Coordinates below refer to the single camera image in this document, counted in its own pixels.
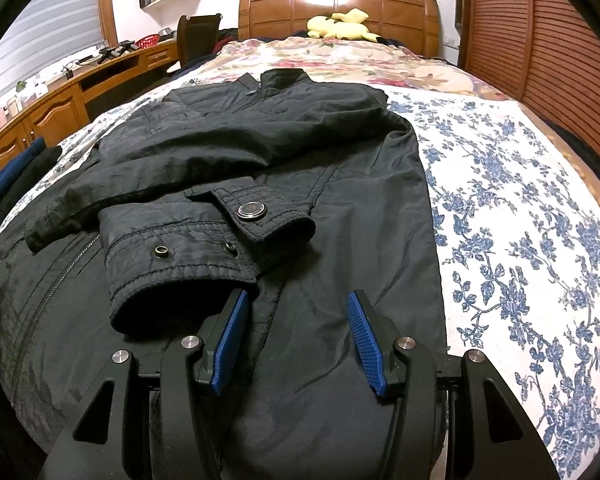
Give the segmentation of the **yellow plush toy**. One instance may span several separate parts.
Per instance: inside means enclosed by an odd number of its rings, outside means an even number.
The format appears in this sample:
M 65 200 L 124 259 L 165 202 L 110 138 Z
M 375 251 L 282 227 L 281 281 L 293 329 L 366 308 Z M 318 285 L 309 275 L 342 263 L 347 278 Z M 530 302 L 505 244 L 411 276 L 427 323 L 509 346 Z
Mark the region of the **yellow plush toy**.
M 366 40 L 377 42 L 379 36 L 365 25 L 368 14 L 354 8 L 347 13 L 333 13 L 331 16 L 317 15 L 306 23 L 311 38 Z

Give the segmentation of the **wooden desk with cabinets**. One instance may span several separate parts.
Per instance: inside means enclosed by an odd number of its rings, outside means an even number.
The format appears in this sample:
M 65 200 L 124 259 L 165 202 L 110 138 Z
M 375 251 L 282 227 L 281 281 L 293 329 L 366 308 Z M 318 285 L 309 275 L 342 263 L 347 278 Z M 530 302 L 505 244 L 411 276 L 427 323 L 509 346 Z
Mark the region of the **wooden desk with cabinets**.
M 166 81 L 178 60 L 173 39 L 121 55 L 75 76 L 36 99 L 0 130 L 0 170 L 42 138 L 54 146 L 107 110 Z

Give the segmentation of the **folded navy blue garment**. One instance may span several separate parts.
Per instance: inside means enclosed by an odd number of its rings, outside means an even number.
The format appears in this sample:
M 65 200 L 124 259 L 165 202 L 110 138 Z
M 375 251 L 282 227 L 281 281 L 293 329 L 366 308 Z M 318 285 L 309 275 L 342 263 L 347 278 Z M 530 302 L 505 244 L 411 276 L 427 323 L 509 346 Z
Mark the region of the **folded navy blue garment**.
M 46 149 L 45 140 L 36 139 L 30 148 L 12 159 L 2 170 L 0 170 L 0 201 L 6 196 L 9 189 L 21 176 L 39 154 Z

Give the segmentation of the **brown louvered wardrobe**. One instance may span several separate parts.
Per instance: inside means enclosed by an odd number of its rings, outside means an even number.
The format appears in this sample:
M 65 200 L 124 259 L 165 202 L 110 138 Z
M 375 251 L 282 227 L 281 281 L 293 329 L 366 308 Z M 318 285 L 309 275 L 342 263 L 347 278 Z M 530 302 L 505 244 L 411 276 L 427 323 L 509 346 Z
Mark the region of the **brown louvered wardrobe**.
M 458 65 L 600 156 L 600 40 L 568 0 L 457 0 Z

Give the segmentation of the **blue floral white bedsheet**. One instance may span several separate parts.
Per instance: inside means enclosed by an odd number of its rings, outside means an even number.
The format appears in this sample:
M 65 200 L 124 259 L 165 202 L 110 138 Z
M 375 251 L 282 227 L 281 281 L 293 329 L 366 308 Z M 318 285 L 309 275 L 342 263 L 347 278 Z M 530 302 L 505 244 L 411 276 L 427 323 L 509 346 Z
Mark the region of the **blue floral white bedsheet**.
M 174 82 L 118 108 L 76 168 L 140 106 L 204 85 Z M 516 104 L 370 87 L 416 133 L 444 310 L 446 345 L 436 352 L 486 355 L 545 444 L 555 479 L 600 477 L 600 207 Z M 48 454 L 19 470 L 0 445 L 0 479 L 41 477 Z

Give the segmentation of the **folded black garment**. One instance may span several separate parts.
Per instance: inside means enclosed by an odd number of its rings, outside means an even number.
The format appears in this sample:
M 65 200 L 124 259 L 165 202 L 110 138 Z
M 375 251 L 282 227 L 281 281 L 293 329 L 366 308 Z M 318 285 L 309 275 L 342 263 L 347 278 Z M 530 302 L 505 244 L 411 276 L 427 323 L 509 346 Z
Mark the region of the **folded black garment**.
M 31 162 L 31 165 L 23 171 L 21 176 L 12 185 L 6 196 L 0 201 L 0 225 L 3 220 L 12 210 L 12 207 L 18 203 L 18 200 L 30 191 L 38 181 L 42 179 L 55 166 L 60 157 L 62 148 L 56 145 L 53 148 L 48 148 L 39 154 L 38 157 Z

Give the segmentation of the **dark wooden chair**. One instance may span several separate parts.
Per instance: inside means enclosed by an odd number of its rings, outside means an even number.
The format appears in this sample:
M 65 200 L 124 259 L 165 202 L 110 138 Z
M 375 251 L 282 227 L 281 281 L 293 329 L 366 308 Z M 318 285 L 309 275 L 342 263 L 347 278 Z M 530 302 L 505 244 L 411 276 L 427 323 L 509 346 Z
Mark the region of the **dark wooden chair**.
M 169 72 L 176 73 L 189 62 L 215 54 L 219 42 L 222 14 L 182 15 L 175 33 L 178 62 Z

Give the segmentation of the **red floral beige blanket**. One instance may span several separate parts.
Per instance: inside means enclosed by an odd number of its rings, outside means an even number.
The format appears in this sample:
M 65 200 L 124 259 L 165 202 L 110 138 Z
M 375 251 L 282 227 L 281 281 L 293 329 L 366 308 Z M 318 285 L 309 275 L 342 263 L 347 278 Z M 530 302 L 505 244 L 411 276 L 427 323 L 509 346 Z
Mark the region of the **red floral beige blanket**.
M 437 58 L 421 58 L 404 47 L 368 41 L 288 37 L 269 42 L 232 41 L 215 58 L 192 71 L 198 84 L 259 78 L 267 70 L 304 70 L 318 82 L 356 82 L 505 101 L 506 94 Z

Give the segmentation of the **black jacket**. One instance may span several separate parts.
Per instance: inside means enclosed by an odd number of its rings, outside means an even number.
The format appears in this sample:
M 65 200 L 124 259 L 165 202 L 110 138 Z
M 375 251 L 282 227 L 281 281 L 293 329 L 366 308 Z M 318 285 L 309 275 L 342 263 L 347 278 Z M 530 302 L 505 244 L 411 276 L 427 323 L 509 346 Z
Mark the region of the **black jacket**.
M 396 406 L 362 372 L 355 289 L 445 348 L 425 171 L 385 92 L 302 70 L 174 89 L 0 233 L 0 445 L 33 469 L 114 352 L 151 373 L 240 290 L 201 408 L 223 477 L 376 479 Z

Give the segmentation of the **red basket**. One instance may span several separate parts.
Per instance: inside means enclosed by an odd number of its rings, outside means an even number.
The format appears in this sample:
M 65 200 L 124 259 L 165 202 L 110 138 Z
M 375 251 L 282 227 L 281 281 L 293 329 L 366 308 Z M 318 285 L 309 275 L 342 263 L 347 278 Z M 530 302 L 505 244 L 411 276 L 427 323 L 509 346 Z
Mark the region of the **red basket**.
M 150 34 L 135 41 L 137 49 L 147 49 L 155 47 L 160 42 L 159 34 Z

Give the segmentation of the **grey window blind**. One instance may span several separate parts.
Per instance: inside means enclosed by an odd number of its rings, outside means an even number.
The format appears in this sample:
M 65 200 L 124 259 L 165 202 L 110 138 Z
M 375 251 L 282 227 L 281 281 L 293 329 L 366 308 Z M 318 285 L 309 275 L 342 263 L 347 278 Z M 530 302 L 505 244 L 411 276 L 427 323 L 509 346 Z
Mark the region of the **grey window blind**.
M 0 96 L 47 66 L 101 43 L 97 0 L 31 0 L 0 40 Z

